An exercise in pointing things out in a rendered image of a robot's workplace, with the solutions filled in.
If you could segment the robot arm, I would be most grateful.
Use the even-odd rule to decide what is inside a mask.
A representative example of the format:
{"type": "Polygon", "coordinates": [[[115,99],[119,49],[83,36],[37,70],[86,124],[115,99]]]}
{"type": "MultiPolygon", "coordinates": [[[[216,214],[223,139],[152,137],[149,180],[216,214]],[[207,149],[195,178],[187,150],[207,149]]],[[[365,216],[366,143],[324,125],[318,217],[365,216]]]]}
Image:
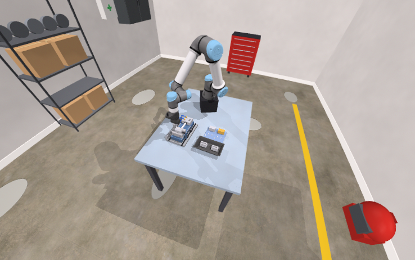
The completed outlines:
{"type": "Polygon", "coordinates": [[[205,77],[205,85],[202,92],[203,98],[213,100],[216,96],[223,97],[228,92],[228,88],[225,86],[225,82],[222,79],[222,72],[220,68],[220,58],[223,54],[222,44],[207,35],[200,35],[192,42],[189,49],[190,51],[187,54],[175,80],[169,83],[169,87],[172,92],[168,92],[166,97],[168,107],[171,109],[177,108],[178,103],[192,97],[190,90],[184,90],[182,85],[198,56],[202,53],[205,56],[206,62],[209,63],[211,72],[211,74],[205,77]]]}

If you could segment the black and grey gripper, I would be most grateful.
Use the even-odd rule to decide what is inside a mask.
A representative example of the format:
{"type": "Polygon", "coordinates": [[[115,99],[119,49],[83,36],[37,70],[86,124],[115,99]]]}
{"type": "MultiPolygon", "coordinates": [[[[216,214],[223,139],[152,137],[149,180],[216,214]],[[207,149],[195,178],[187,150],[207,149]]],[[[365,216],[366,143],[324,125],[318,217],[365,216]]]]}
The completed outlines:
{"type": "Polygon", "coordinates": [[[171,123],[173,123],[173,129],[176,129],[176,124],[180,123],[180,118],[179,118],[179,110],[178,107],[175,109],[170,109],[169,108],[169,112],[166,113],[165,115],[166,118],[170,119],[171,123]]]}

